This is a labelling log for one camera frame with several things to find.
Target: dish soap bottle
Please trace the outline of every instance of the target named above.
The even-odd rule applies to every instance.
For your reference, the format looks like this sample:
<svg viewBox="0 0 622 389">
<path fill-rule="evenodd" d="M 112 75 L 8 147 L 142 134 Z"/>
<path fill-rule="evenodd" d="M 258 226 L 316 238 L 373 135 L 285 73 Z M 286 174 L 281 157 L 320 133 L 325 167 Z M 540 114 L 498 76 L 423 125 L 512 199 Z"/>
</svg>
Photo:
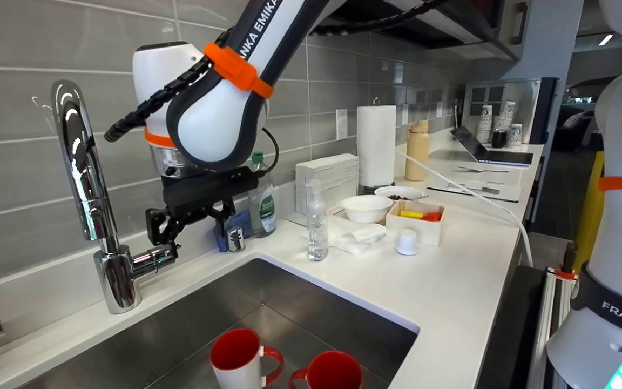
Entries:
<svg viewBox="0 0 622 389">
<path fill-rule="evenodd" d="M 266 170 L 268 166 L 263 162 L 263 153 L 254 152 L 251 156 L 253 172 Z M 272 183 L 270 174 L 259 178 L 259 187 L 249 191 L 249 213 L 251 214 L 251 229 L 255 237 L 266 237 L 275 231 L 275 203 L 272 199 Z"/>
<path fill-rule="evenodd" d="M 429 162 L 428 120 L 419 120 L 419 123 L 409 129 L 407 155 L 424 165 Z M 404 177 L 407 180 L 424 180 L 427 177 L 427 172 L 421 166 L 407 160 L 404 167 Z"/>
<path fill-rule="evenodd" d="M 322 261 L 328 256 L 328 211 L 321 198 L 321 182 L 306 182 L 306 227 L 309 231 L 308 258 Z"/>
</svg>

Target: white bowl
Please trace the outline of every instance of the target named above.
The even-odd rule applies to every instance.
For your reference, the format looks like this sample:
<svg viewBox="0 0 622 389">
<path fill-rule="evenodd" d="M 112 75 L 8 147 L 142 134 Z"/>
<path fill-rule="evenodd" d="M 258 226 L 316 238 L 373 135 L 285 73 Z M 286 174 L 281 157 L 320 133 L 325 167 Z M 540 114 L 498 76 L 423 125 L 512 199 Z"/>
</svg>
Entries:
<svg viewBox="0 0 622 389">
<path fill-rule="evenodd" d="M 347 217 L 355 223 L 378 223 L 385 218 L 393 200 L 388 197 L 367 195 L 355 196 L 342 200 L 340 205 L 347 212 Z"/>
<path fill-rule="evenodd" d="M 375 194 L 383 197 L 400 196 L 407 200 L 416 200 L 420 197 L 424 197 L 424 192 L 408 186 L 384 186 L 379 187 Z"/>
</svg>

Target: black cable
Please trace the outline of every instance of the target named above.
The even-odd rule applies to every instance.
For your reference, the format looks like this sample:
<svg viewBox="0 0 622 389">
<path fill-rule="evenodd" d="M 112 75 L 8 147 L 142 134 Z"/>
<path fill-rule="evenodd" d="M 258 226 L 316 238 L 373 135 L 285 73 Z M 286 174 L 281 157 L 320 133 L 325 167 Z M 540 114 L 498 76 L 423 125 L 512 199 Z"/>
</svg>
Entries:
<svg viewBox="0 0 622 389">
<path fill-rule="evenodd" d="M 224 42 L 232 33 L 232 29 L 226 30 L 220 34 L 218 39 L 215 40 L 215 44 L 222 47 Z M 203 73 L 210 69 L 212 61 L 208 57 L 203 57 L 194 64 L 191 68 L 185 71 L 181 76 L 177 77 L 174 81 L 166 84 L 164 88 L 160 89 L 150 96 L 149 99 L 143 101 L 138 105 L 135 111 L 131 111 L 123 119 L 114 123 L 106 133 L 104 138 L 108 142 L 116 142 L 122 136 L 126 135 L 129 131 L 133 130 L 137 126 L 145 126 L 145 120 L 153 113 L 156 113 L 166 103 L 169 103 L 175 96 L 185 91 L 185 89 L 196 82 Z"/>
<path fill-rule="evenodd" d="M 267 128 L 262 128 L 262 131 L 264 133 L 266 133 L 266 135 L 268 135 L 268 138 L 270 138 L 270 140 L 272 140 L 272 145 L 275 147 L 275 159 L 272 162 L 272 165 L 269 166 L 269 168 L 267 168 L 266 170 L 264 170 L 264 175 L 270 173 L 271 170 L 273 170 L 273 168 L 275 167 L 275 165 L 277 165 L 278 160 L 280 159 L 280 148 L 277 145 L 277 140 L 275 140 L 275 137 L 272 136 L 272 133 L 270 133 L 270 131 L 267 130 Z"/>
<path fill-rule="evenodd" d="M 439 7 L 448 0 L 430 0 L 423 4 L 417 5 L 408 11 L 403 13 L 392 15 L 389 17 L 383 17 L 382 19 L 369 20 L 368 22 L 357 22 L 339 25 L 318 25 L 309 35 L 351 35 L 359 32 L 370 32 L 385 30 L 395 27 L 396 25 L 403 24 L 413 17 L 417 17 L 421 14 L 429 12 L 430 10 Z"/>
</svg>

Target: electrical outlet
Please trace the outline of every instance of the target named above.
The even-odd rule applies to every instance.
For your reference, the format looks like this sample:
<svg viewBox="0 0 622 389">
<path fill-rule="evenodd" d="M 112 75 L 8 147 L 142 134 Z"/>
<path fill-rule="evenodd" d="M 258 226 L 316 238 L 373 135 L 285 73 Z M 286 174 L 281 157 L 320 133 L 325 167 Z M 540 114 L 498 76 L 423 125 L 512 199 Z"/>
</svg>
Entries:
<svg viewBox="0 0 622 389">
<path fill-rule="evenodd" d="M 402 125 L 409 123 L 409 104 L 402 104 Z"/>
<path fill-rule="evenodd" d="M 347 109 L 335 109 L 336 140 L 347 138 Z"/>
</svg>

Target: bottle label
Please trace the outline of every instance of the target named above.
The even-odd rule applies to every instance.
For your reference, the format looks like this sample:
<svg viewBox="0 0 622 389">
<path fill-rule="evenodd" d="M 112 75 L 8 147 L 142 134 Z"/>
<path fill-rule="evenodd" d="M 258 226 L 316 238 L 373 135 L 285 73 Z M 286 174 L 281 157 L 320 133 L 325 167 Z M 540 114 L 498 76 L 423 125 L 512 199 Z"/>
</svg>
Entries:
<svg viewBox="0 0 622 389">
<path fill-rule="evenodd" d="M 266 232 L 275 231 L 275 203 L 272 199 L 272 187 L 269 186 L 261 196 L 261 223 Z"/>
</svg>

